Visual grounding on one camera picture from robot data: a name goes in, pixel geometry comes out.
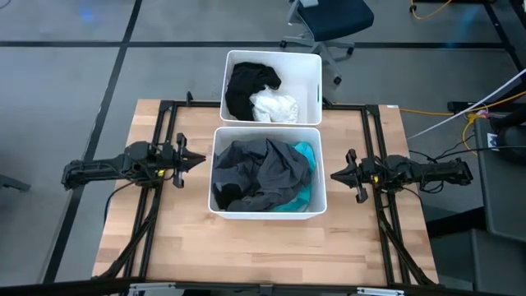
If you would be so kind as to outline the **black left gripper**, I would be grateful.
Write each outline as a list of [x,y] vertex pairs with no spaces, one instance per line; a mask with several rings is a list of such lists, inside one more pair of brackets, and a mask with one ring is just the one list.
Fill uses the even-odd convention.
[[177,188],[184,188],[183,175],[198,164],[205,162],[206,156],[187,150],[187,139],[181,132],[176,136],[176,144],[177,147],[174,148],[170,142],[165,142],[162,145],[162,157],[166,169],[173,171],[171,177],[173,185]]

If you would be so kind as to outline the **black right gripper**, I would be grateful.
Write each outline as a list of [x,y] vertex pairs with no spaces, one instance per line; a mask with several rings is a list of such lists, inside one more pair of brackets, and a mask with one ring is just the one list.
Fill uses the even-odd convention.
[[373,190],[383,188],[383,169],[374,158],[363,158],[360,164],[356,160],[356,151],[350,149],[346,154],[348,165],[344,169],[332,173],[330,178],[348,187],[355,188],[357,190],[357,203],[362,204],[368,199],[367,190],[363,187],[364,183],[372,185]]

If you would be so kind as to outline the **white perforated plastic basket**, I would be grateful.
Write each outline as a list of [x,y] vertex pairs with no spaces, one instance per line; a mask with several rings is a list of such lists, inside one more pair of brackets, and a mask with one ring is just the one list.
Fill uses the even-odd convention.
[[[311,201],[304,212],[231,212],[220,210],[211,191],[211,176],[214,155],[221,153],[233,141],[250,141],[270,138],[289,144],[307,142],[314,150],[316,170],[311,184]],[[321,149],[321,134],[314,127],[219,127],[215,130],[213,155],[210,169],[209,209],[230,220],[307,220],[324,213],[327,209],[325,173]]]
[[274,68],[282,84],[281,95],[290,95],[298,103],[298,121],[295,127],[316,127],[322,121],[322,62],[311,53],[231,50],[226,56],[219,116],[226,126],[265,127],[270,123],[240,121],[227,108],[225,94],[233,73],[240,62],[261,63]]

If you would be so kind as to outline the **turquoise t-shirt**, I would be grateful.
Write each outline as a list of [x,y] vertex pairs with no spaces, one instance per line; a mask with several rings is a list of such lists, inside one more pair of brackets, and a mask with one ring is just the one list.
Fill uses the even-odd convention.
[[[307,142],[302,141],[293,148],[307,159],[308,171],[313,176],[316,170],[316,157],[311,146]],[[276,206],[273,212],[304,212],[307,210],[310,201],[311,183],[303,185],[294,199],[287,204]]]

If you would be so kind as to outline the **dark grey garment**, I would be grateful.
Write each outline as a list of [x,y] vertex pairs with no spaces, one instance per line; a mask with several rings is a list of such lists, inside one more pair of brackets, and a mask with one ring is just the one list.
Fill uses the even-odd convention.
[[214,155],[211,191],[218,208],[268,212],[294,199],[313,179],[296,144],[270,138],[233,141]]

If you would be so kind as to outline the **long black cloth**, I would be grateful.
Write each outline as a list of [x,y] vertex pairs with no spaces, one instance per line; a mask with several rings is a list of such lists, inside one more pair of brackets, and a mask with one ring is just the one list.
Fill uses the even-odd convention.
[[250,96],[254,93],[254,86],[249,82],[230,82],[225,94],[228,111],[237,120],[254,121],[253,103]]

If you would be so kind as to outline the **white garment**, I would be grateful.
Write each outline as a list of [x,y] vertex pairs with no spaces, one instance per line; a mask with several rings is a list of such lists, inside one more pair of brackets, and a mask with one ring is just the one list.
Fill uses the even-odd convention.
[[252,114],[256,122],[296,123],[298,121],[298,103],[290,95],[266,88],[250,96]]

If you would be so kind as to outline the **black garment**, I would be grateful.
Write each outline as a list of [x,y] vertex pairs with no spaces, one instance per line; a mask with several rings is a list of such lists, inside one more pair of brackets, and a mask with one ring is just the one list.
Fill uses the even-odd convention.
[[282,80],[273,67],[261,63],[240,62],[233,68],[226,94],[250,97],[267,86],[277,90],[281,84]]

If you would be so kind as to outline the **navy office chair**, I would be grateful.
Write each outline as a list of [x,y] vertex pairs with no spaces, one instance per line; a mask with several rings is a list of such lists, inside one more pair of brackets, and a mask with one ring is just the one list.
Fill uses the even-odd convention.
[[345,49],[346,55],[352,56],[355,44],[341,39],[370,28],[375,19],[373,11],[364,0],[288,0],[288,4],[288,23],[301,24],[306,31],[298,36],[284,36],[280,48],[289,44],[309,46],[330,66],[335,74],[333,83],[338,86],[342,74],[330,49]]

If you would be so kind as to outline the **grey desk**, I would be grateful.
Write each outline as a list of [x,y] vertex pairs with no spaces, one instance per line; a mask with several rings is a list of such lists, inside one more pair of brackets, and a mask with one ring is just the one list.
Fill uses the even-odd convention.
[[526,243],[526,165],[506,160],[489,148],[487,119],[474,122],[482,200],[490,233]]

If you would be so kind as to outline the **black bag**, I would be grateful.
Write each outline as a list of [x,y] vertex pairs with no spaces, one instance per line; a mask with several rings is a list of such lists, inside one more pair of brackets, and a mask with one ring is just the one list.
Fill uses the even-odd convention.
[[492,118],[490,123],[502,157],[526,166],[526,105],[503,118]]

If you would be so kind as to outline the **dark grey cabinet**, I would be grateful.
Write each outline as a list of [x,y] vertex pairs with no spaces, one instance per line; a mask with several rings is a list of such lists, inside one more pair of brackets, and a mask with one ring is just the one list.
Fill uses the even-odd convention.
[[526,243],[477,229],[470,238],[475,290],[526,296]]

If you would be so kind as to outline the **grey chair base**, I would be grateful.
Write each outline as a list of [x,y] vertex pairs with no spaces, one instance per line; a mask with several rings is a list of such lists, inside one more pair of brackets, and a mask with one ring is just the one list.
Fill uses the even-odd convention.
[[0,189],[2,188],[13,188],[20,192],[28,192],[31,188],[31,185],[0,174]]

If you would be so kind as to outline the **black crossbar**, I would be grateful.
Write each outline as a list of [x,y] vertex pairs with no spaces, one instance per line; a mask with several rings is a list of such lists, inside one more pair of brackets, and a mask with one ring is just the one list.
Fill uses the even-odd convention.
[[[128,291],[130,284],[153,283],[140,277],[130,278],[97,278],[94,280],[79,280],[47,284],[29,284],[0,287],[0,296],[104,296]],[[241,290],[255,291],[263,296],[272,296],[284,292],[317,292],[356,294],[358,286],[346,285],[300,285],[300,284],[229,284],[208,282],[171,282],[176,289],[208,289],[208,290]],[[405,296],[511,296],[487,292],[467,291],[462,289],[447,289],[440,285],[392,284],[380,289],[403,290]]]

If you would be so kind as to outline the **black table leg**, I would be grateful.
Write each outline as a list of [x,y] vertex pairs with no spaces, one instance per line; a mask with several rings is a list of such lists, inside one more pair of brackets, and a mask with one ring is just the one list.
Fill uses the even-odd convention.
[[519,0],[486,0],[486,13],[505,50],[518,72],[526,68],[526,16]]

